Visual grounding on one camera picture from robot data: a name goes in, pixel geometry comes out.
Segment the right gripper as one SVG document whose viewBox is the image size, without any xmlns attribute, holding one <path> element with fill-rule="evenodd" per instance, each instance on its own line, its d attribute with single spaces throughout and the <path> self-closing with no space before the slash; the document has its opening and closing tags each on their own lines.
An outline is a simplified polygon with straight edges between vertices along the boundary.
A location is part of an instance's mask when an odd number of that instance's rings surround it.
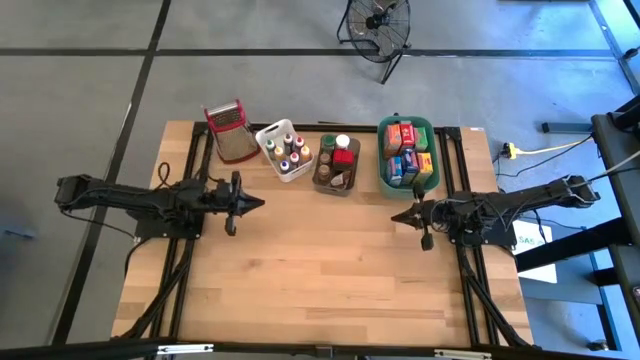
<svg viewBox="0 0 640 360">
<path fill-rule="evenodd" d="M 429 230 L 431 225 L 433 202 L 424 201 L 425 190 L 423 185 L 415 184 L 413 186 L 413 194 L 417 202 L 413 202 L 407 210 L 394 215 L 392 221 L 410 226 L 416 230 L 422 229 L 423 235 L 420 240 L 421 248 L 423 251 L 430 251 L 434 247 L 433 236 Z"/>
</svg>

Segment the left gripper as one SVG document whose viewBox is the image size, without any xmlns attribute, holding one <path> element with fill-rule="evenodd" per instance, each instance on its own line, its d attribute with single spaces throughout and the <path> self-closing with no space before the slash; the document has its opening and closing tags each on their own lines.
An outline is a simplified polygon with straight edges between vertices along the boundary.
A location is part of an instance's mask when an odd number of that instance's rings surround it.
<svg viewBox="0 0 640 360">
<path fill-rule="evenodd" d="M 241 187 L 241 175 L 239 171 L 233 171 L 231 180 L 227 182 L 219 179 L 216 185 L 216 199 L 220 206 L 225 208 L 227 217 L 225 219 L 225 231 L 229 236 L 236 235 L 236 208 Z M 245 202 L 241 206 L 241 215 L 245 215 L 264 205 L 264 200 L 258 197 L 243 193 L 242 199 Z"/>
</svg>

